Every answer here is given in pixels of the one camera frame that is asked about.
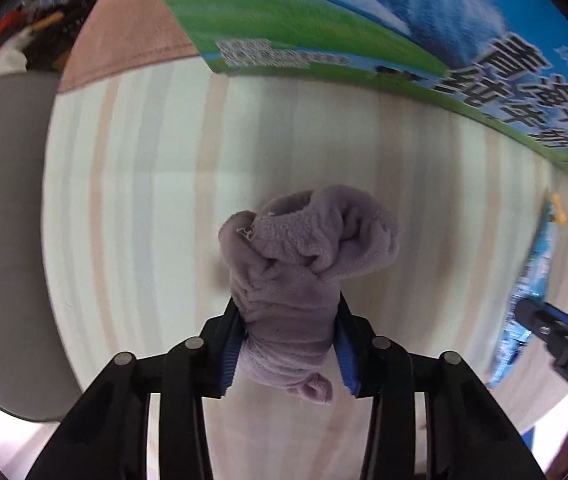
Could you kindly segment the purple fleece sock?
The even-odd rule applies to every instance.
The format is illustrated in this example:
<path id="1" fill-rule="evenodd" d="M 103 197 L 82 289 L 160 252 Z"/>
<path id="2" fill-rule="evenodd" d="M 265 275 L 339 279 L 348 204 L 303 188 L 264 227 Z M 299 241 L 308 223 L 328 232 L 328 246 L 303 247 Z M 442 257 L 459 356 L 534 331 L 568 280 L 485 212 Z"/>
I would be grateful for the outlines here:
<path id="1" fill-rule="evenodd" d="M 341 283 L 395 259 L 395 217 L 373 195 L 333 185 L 236 212 L 218 240 L 246 324 L 238 357 L 243 373 L 300 399 L 331 403 L 333 385 L 321 369 L 334 340 Z"/>

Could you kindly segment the white goose plush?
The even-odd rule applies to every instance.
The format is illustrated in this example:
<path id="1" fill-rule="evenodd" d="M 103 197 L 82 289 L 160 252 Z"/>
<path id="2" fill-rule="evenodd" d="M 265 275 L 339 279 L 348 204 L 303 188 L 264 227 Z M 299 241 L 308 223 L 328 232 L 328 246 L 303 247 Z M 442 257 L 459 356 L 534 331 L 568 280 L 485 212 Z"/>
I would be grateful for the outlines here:
<path id="1" fill-rule="evenodd" d="M 26 64 L 28 64 L 26 54 L 24 53 L 26 47 L 32 44 L 35 37 L 40 32 L 52 25 L 58 24 L 64 17 L 62 11 L 56 11 L 47 15 L 46 18 L 28 24 L 26 22 L 26 14 L 20 13 L 20 21 L 10 29 L 7 29 L 6 32 L 16 28 L 18 25 L 23 25 L 23 28 L 16 32 L 14 36 L 11 36 L 0 44 L 0 75 L 25 73 Z"/>

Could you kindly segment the blue milk powder sachet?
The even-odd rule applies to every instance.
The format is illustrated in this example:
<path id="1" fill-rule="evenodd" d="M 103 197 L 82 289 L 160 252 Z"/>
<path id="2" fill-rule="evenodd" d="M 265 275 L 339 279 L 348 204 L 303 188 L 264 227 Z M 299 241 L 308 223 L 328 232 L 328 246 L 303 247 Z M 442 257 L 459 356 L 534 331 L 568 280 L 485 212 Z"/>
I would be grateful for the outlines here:
<path id="1" fill-rule="evenodd" d="M 541 216 L 525 264 L 508 296 L 508 310 L 497 349 L 493 353 L 489 388 L 497 387 L 510 374 L 515 362 L 529 344 L 531 330 L 516 321 L 515 307 L 522 299 L 543 301 L 546 298 L 558 229 L 566 222 L 561 195 L 548 194 L 542 205 Z"/>

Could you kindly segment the cardboard box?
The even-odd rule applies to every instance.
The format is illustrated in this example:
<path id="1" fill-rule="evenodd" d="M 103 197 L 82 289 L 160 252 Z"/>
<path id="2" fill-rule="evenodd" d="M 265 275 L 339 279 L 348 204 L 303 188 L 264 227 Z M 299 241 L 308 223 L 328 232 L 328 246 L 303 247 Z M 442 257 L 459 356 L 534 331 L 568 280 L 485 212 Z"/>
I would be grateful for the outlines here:
<path id="1" fill-rule="evenodd" d="M 568 15 L 557 0 L 163 1 L 214 72 L 401 93 L 568 173 Z"/>

